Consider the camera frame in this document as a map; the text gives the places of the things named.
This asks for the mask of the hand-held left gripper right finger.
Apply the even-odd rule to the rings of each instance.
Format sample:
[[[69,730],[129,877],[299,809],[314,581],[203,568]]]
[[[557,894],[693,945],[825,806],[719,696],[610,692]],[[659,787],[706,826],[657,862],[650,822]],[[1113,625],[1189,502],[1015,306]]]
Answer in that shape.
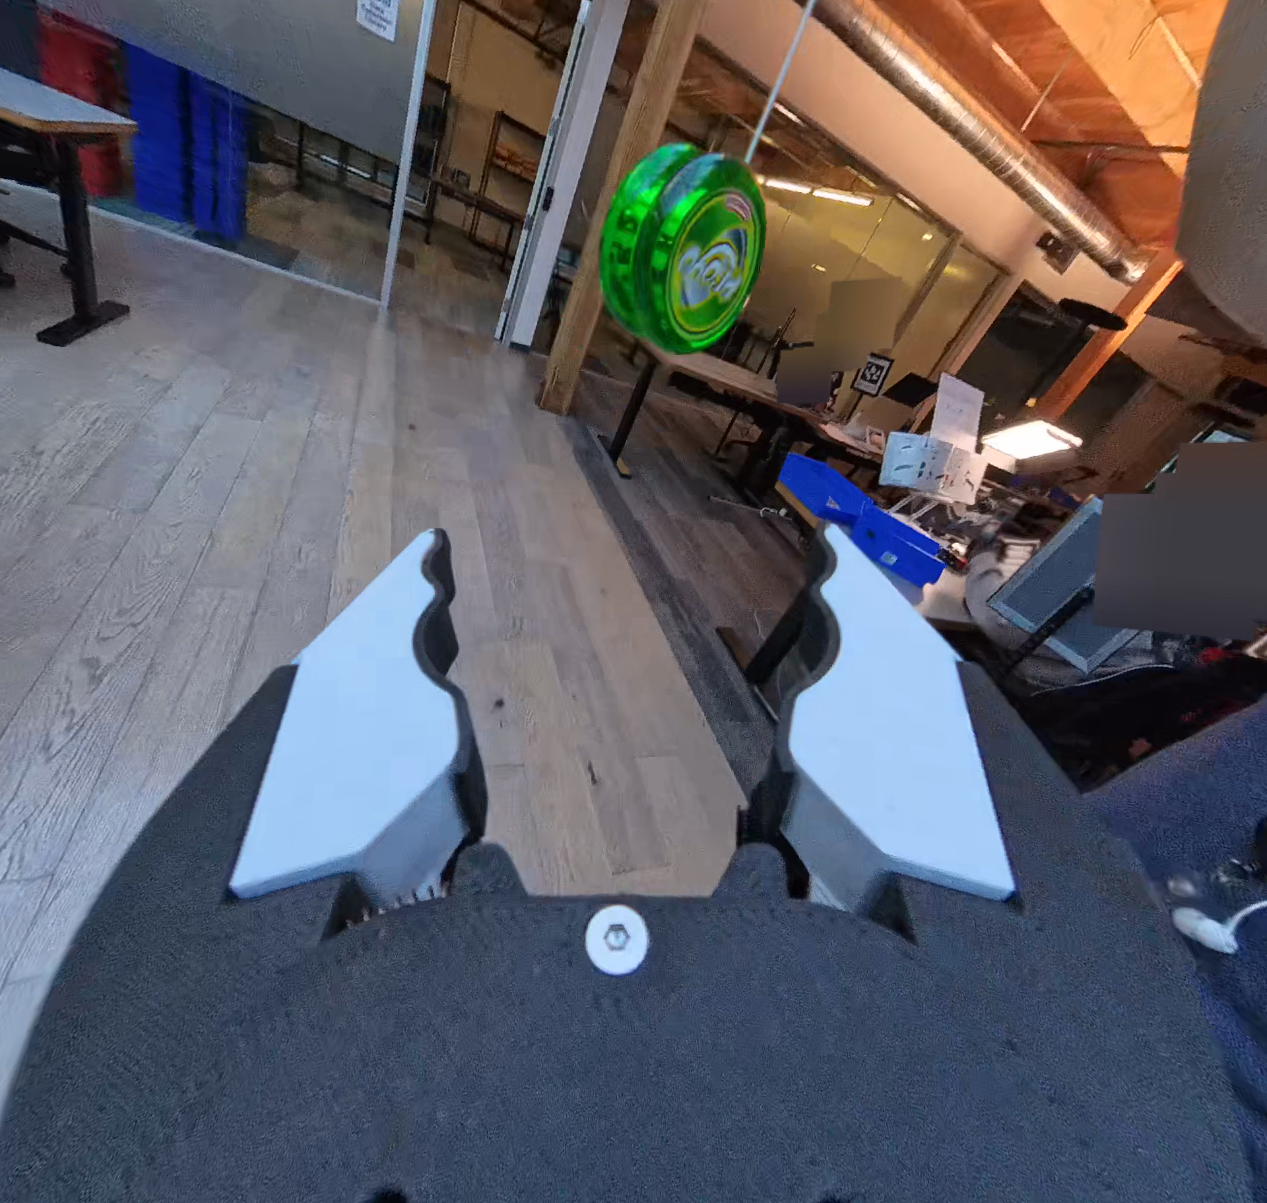
[[[904,877],[1015,894],[955,651],[838,526],[815,534],[778,709],[740,836],[789,864],[793,894],[865,913]]]

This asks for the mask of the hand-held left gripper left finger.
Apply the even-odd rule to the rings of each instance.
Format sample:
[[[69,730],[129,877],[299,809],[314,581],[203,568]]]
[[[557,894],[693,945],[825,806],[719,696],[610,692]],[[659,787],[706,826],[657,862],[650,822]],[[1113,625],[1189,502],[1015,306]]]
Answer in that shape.
[[[229,894],[350,877],[372,909],[446,892],[484,836],[487,792],[452,683],[444,530],[416,536],[291,662]]]

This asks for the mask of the green yoyo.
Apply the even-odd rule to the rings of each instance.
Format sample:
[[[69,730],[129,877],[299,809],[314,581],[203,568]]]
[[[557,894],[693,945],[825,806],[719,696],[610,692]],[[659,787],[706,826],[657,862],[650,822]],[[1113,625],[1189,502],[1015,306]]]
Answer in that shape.
[[[761,270],[766,212],[748,164],[665,144],[619,181],[599,236],[606,311],[633,338],[691,355],[740,317]]]

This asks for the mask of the office desk with black legs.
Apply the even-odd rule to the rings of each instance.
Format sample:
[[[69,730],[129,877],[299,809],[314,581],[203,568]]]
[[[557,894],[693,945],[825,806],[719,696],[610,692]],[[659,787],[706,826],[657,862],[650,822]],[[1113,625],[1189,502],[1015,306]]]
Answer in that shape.
[[[808,611],[810,587],[825,577],[825,557],[827,553],[834,551],[836,543],[851,547],[857,555],[857,560],[866,566],[861,577],[851,579],[849,591],[861,604],[866,606],[870,602],[878,579],[883,579],[938,634],[953,638],[980,632],[980,626],[966,609],[966,577],[963,574],[953,572],[944,564],[944,572],[936,583],[923,589],[912,587],[887,570],[878,568],[866,560],[849,540],[849,530],[849,526],[819,521],[815,532],[804,547],[804,581],[789,600],[789,606],[780,613],[768,636],[759,641],[755,649],[744,649],[733,630],[719,628],[716,632],[751,689],[765,690],[774,679],[774,674],[778,672],[783,658],[804,638],[804,617]]]

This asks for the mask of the grey mesh panel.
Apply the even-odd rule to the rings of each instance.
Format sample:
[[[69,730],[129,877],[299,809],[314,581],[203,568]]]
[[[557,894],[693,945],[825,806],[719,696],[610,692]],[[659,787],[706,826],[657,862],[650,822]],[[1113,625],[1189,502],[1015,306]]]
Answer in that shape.
[[[1098,670],[1138,632],[1096,625],[1093,617],[1095,568],[1102,500],[1089,498],[987,600],[1004,623],[1025,634],[1004,664],[1012,674],[1023,660],[1049,649],[1081,675]]]

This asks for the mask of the white perforated box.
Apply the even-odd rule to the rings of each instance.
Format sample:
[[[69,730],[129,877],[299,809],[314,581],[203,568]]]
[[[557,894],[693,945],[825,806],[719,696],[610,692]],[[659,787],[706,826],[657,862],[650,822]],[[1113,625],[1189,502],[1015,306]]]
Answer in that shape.
[[[983,481],[987,460],[947,442],[921,434],[887,434],[878,472],[878,487],[897,487],[936,502],[972,506]]]

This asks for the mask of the lit desk lamp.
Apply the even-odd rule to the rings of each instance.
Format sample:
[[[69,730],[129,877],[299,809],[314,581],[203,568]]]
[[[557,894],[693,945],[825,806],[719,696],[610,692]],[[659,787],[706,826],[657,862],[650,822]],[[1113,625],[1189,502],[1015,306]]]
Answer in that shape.
[[[1081,440],[1047,421],[1021,421],[983,434],[980,447],[1012,460],[1036,460],[1062,451],[1079,451]]]

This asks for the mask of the white paper sheet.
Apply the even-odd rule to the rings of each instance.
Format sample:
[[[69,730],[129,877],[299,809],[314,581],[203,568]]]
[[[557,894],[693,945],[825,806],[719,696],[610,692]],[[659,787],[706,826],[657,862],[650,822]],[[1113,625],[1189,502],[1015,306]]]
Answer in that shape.
[[[964,453],[978,451],[983,393],[947,372],[938,374],[927,436]]]

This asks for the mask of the long office desk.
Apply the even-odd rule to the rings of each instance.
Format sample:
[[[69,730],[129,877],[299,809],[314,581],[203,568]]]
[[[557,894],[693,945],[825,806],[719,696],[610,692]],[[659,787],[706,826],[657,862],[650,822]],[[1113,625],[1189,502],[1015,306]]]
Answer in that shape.
[[[881,451],[853,445],[832,436],[832,423],[812,410],[782,404],[774,383],[733,362],[702,353],[674,357],[640,340],[627,340],[627,357],[642,361],[634,385],[627,396],[616,430],[599,436],[599,447],[619,476],[627,477],[623,447],[640,415],[650,385],[659,374],[665,383],[687,396],[719,406],[748,417],[757,428],[757,440],[748,445],[742,466],[729,483],[748,496],[759,496],[774,487],[782,464],[795,445],[806,449],[812,460],[842,460],[878,476]]]

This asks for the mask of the stack of blue crates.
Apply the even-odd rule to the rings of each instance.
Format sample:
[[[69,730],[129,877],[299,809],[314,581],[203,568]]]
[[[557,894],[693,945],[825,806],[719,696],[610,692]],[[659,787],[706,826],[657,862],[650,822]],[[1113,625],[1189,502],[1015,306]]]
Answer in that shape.
[[[223,244],[242,240],[252,104],[127,42],[120,66],[135,206]]]

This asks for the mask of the white top office desk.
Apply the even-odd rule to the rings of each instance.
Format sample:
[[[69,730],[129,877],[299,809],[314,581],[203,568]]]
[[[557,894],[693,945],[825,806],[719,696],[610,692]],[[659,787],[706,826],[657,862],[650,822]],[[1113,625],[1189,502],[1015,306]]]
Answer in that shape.
[[[127,117],[1,70],[1,181],[52,185],[61,221],[59,247],[1,223],[1,244],[18,240],[58,257],[69,281],[71,315],[42,328],[37,334],[41,344],[67,347],[129,313],[127,306],[97,296],[78,147],[129,138],[135,130],[137,125]]]

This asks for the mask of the stack of red crates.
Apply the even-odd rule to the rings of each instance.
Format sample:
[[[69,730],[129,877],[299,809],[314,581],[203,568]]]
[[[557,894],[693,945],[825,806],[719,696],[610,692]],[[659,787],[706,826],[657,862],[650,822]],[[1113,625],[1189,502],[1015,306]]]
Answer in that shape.
[[[116,42],[67,15],[39,8],[39,80],[86,104],[114,110],[118,95]],[[82,185],[91,198],[122,191],[118,140],[103,138],[76,149]]]

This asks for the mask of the silver ventilation duct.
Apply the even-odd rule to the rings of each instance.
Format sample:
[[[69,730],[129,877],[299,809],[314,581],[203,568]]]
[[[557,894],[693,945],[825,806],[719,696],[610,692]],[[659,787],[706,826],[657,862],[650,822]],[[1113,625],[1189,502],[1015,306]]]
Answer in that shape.
[[[1117,283],[1140,281],[1149,255],[881,8],[872,0],[791,2],[1023,200],[1066,246]]]

